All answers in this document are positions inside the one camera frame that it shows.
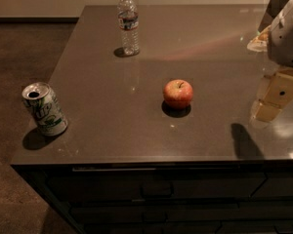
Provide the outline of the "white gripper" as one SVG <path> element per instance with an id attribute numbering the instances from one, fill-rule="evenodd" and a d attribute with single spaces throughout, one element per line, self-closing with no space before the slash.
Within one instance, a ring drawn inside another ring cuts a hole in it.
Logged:
<path id="1" fill-rule="evenodd" d="M 272 21 L 268 56 L 283 66 L 262 78 L 251 107 L 251 118 L 265 123 L 273 121 L 293 100 L 293 0 Z"/>

